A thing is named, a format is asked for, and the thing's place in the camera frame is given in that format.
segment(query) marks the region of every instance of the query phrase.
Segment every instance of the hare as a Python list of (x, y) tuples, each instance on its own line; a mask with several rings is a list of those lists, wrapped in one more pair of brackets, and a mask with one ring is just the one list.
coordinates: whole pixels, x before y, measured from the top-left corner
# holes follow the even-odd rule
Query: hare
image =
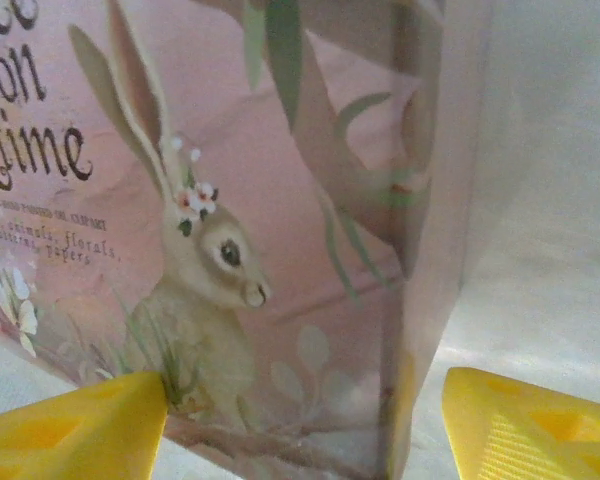
[(255, 361), (235, 310), (261, 307), (271, 289), (238, 220), (215, 203), (218, 191), (199, 181), (193, 164), (183, 161), (158, 77), (122, 7), (107, 0), (107, 8), (111, 60), (71, 26), (74, 51), (163, 202), (164, 273), (129, 315), (122, 360), (131, 370), (161, 368), (166, 340), (181, 365), (180, 387), (192, 385), (190, 401), (176, 408), (210, 410), (245, 427), (242, 395), (254, 380)]

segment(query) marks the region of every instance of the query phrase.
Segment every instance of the yellow plastic object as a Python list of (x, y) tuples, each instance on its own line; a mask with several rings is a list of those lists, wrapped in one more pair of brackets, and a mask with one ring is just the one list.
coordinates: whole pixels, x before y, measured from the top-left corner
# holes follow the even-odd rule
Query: yellow plastic object
[(133, 373), (0, 415), (0, 480), (143, 480), (167, 417), (160, 375)]
[(600, 480), (600, 404), (452, 368), (443, 412), (462, 480)]

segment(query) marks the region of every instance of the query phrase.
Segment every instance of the rabbit ear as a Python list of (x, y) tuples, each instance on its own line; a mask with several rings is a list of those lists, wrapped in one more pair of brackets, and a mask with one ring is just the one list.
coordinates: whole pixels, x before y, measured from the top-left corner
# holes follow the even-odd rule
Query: rabbit ear
[(163, 198), (172, 199), (179, 184), (178, 165), (165, 158), (171, 132), (166, 100), (131, 24), (117, 0), (108, 0), (113, 62), (109, 65), (120, 107), (159, 180)]
[(122, 112), (113, 84), (113, 77), (109, 71), (105, 56), (79, 27), (71, 25), (69, 27), (69, 37), (71, 38), (71, 44), (73, 45), (73, 51), (78, 59), (78, 63), (91, 86), (91, 90), (93, 90), (98, 99), (100, 107), (104, 110), (107, 117), (109, 117), (118, 134), (126, 142), (131, 151), (142, 161), (142, 164), (151, 176), (154, 186), (158, 191), (162, 191), (160, 180), (154, 171), (152, 159), (145, 151), (135, 133), (131, 130)]

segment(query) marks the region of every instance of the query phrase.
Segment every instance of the rabbit head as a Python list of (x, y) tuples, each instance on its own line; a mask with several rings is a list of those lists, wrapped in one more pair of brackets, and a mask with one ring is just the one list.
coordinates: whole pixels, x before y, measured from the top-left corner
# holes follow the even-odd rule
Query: rabbit head
[[(217, 190), (206, 191), (192, 162), (184, 161), (155, 69), (118, 1), (107, 0), (107, 6), (111, 61), (78, 27), (70, 28), (70, 37), (101, 106), (162, 197), (165, 275), (221, 308), (263, 305), (271, 290), (246, 232), (215, 203)], [(194, 211), (181, 199), (197, 190), (213, 198), (208, 208)]]

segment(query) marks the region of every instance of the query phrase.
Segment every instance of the white wall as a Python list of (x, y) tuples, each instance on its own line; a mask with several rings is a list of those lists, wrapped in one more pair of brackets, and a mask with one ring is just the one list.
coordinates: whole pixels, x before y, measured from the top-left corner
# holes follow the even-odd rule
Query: white wall
[(600, 1), (494, 4), (465, 284), (409, 479), (458, 478), (440, 414), (451, 366), (600, 402)]

